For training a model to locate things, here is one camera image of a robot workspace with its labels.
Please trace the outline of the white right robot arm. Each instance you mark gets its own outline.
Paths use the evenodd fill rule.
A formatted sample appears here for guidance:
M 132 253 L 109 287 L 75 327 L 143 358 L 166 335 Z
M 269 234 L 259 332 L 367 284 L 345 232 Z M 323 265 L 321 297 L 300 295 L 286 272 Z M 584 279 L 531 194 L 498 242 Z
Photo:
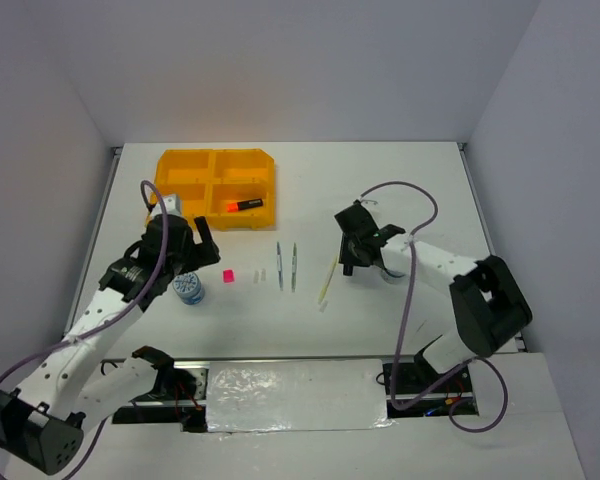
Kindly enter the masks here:
M 453 320 L 414 356 L 416 383 L 437 391 L 450 370 L 475 357 L 488 358 L 533 318 L 506 262 L 451 253 L 406 235 L 402 227 L 379 227 L 360 201 L 335 215 L 342 231 L 339 263 L 351 276 L 356 267 L 375 268 L 389 283 L 421 280 L 447 296 Z

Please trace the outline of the yellow clear pen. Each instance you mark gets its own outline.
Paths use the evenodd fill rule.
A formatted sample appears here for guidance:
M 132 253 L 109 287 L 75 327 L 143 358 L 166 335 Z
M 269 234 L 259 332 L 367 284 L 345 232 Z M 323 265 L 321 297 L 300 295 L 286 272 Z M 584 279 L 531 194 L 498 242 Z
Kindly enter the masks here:
M 328 292 L 331 280 L 333 278 L 336 266 L 338 265 L 338 256 L 334 256 L 333 260 L 331 261 L 328 270 L 327 270 L 327 274 L 325 277 L 325 280 L 323 282 L 323 285 L 320 289 L 319 295 L 318 295 L 318 304 L 322 304 L 322 302 L 324 301 L 326 294 Z

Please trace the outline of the pink marker cap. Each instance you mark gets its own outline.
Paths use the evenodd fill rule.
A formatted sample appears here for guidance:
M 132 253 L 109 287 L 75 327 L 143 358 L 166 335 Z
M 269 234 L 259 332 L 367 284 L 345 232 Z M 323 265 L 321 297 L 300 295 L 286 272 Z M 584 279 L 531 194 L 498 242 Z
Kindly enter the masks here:
M 224 270 L 222 276 L 224 283 L 233 283 L 235 281 L 235 275 L 231 269 Z

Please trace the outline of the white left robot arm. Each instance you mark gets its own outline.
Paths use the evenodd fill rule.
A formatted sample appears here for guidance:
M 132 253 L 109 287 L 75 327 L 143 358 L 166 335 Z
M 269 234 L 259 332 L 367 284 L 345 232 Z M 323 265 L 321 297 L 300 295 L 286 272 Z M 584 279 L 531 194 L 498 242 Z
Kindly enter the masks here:
M 133 351 L 113 372 L 91 376 L 177 275 L 219 260 L 205 218 L 187 221 L 175 194 L 158 201 L 145 233 L 107 268 L 59 347 L 17 386 L 0 388 L 0 448 L 55 475 L 76 456 L 85 434 L 124 404 L 141 396 L 162 399 L 181 386 L 194 394 L 194 376 L 150 346 Z

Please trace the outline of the black orange-tip highlighter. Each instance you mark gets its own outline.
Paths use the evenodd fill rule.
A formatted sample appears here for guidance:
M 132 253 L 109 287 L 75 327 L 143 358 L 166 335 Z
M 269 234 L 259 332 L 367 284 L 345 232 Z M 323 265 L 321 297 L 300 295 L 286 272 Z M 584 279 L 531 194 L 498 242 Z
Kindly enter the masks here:
M 237 201 L 228 203 L 226 210 L 228 213 L 240 212 L 244 210 L 250 210 L 254 208 L 260 208 L 264 206 L 264 201 L 261 198 L 249 199 L 243 201 Z

